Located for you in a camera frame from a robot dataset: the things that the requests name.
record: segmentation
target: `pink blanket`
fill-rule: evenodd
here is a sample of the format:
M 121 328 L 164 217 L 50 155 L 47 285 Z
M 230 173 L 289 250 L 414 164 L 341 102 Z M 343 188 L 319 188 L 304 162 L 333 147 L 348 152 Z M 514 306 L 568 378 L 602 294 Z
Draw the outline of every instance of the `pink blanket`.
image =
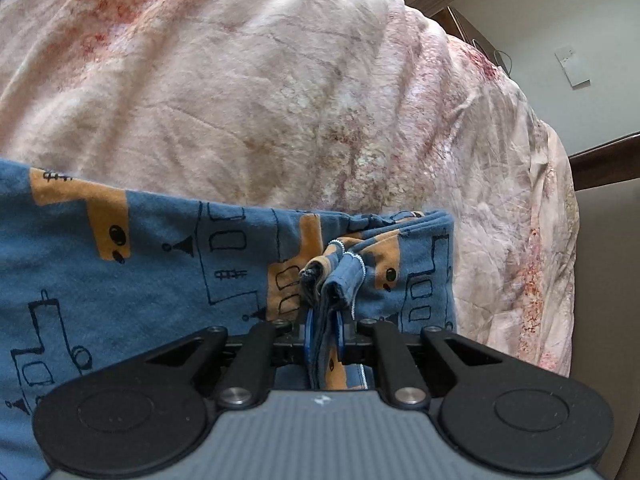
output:
M 564 149 L 402 0 L 2 0 L 0 24 L 0 156 L 217 202 L 447 209 L 460 332 L 568 373 Z

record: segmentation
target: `light switch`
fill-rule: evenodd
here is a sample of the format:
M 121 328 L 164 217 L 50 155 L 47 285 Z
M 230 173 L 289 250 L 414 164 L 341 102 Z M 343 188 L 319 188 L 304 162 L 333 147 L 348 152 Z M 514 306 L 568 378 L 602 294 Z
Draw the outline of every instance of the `light switch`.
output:
M 572 88 L 589 80 L 587 69 L 573 47 L 562 46 L 555 51 L 555 54 Z

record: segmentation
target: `blue fabric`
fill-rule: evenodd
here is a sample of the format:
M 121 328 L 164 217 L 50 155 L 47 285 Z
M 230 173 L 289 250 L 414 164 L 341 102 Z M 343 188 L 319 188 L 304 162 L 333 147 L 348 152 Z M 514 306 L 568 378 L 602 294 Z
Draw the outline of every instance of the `blue fabric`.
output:
M 389 261 L 397 268 L 380 274 L 385 245 L 371 249 L 380 243 L 373 236 L 396 229 L 399 254 L 392 250 Z M 41 396 L 212 324 L 241 334 L 261 319 L 292 319 L 300 270 L 335 238 L 360 240 L 351 250 L 367 275 L 358 278 L 355 257 L 348 256 L 357 266 L 342 266 L 344 252 L 329 254 L 338 272 L 311 293 L 315 308 L 322 290 L 342 283 L 332 308 L 356 294 L 356 317 L 385 317 L 412 332 L 454 327 L 445 213 L 221 205 L 0 160 L 0 479 L 35 480 L 47 471 L 30 424 Z M 393 278 L 390 285 L 381 276 Z M 279 385 L 300 387 L 289 371 Z

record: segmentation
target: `white wall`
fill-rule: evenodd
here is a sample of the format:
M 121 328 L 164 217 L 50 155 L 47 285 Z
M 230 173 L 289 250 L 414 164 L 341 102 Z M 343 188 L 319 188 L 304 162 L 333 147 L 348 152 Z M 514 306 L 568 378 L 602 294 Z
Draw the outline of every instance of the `white wall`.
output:
M 511 77 L 567 153 L 640 131 L 640 0 L 456 0 L 452 6 L 510 54 Z M 554 55 L 565 45 L 587 66 L 590 86 L 571 88 Z

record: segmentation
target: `black cord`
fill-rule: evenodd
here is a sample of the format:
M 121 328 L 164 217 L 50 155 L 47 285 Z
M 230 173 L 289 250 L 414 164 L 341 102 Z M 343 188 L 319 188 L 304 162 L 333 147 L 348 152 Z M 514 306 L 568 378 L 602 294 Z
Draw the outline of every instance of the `black cord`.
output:
M 499 54 L 504 54 L 506 57 L 509 58 L 509 69 L 507 70 L 507 77 L 511 77 L 511 69 L 513 68 L 513 59 L 511 59 L 511 56 L 509 56 L 509 54 L 507 54 L 505 51 L 503 50 L 498 50 L 497 48 L 494 50 L 494 59 L 496 62 L 498 62 L 497 57 L 495 57 L 495 53 L 498 52 Z

